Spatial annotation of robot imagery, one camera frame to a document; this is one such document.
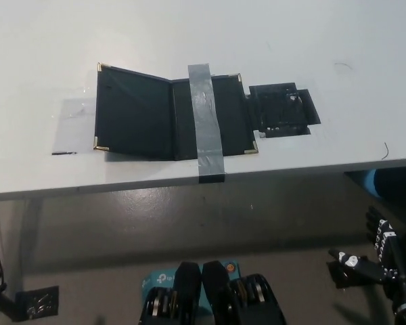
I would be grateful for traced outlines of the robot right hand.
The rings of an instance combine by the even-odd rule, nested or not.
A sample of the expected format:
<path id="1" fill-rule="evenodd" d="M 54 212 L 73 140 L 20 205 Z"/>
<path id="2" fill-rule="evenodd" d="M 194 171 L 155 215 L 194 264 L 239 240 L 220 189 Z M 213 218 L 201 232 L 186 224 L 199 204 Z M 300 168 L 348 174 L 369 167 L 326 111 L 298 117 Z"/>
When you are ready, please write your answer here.
<path id="1" fill-rule="evenodd" d="M 406 251 L 389 220 L 375 207 L 365 214 L 367 239 L 373 244 L 377 261 L 331 248 L 336 286 L 348 288 L 370 284 L 381 285 L 392 301 L 392 311 L 406 313 Z"/>

